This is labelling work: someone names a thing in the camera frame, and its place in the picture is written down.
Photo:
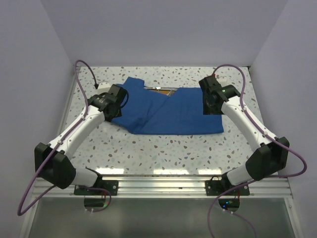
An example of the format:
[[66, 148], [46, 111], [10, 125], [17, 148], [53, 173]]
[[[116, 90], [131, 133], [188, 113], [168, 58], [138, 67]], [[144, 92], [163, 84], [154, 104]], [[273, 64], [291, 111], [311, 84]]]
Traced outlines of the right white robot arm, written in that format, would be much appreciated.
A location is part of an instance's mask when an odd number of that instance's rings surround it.
[[249, 110], [233, 85], [221, 86], [214, 75], [199, 82], [203, 93], [205, 115], [228, 116], [249, 143], [252, 155], [239, 167], [221, 176], [220, 188], [225, 194], [233, 194], [238, 185], [262, 180], [286, 167], [289, 141], [278, 138]]

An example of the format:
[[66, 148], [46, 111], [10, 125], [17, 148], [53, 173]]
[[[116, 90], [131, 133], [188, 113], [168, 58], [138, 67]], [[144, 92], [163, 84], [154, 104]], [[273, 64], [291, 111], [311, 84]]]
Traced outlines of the blue surgical drape cloth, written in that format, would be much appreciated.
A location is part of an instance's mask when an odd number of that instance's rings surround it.
[[178, 88], [171, 96], [144, 88], [142, 79], [128, 77], [121, 85], [129, 94], [122, 116], [113, 124], [131, 134], [206, 135], [223, 133], [220, 115], [203, 114], [200, 88]]

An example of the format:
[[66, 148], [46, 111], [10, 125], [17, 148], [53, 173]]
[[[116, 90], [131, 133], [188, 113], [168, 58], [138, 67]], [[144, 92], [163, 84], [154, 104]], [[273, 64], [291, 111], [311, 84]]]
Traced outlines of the steel tray with orange mat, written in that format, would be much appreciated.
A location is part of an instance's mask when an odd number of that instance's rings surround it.
[[178, 90], [178, 88], [174, 87], [144, 87], [144, 89], [157, 92], [168, 97], [172, 96]]

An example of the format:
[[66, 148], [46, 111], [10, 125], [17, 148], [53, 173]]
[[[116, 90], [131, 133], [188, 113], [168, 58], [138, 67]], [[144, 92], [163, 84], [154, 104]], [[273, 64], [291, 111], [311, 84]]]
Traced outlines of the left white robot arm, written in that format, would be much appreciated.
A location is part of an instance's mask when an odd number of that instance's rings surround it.
[[65, 131], [48, 144], [36, 146], [36, 176], [61, 189], [75, 185], [85, 187], [93, 195], [99, 194], [105, 188], [101, 174], [89, 168], [76, 168], [71, 159], [97, 126], [122, 115], [128, 99], [128, 91], [115, 84], [107, 92], [87, 99], [81, 114]]

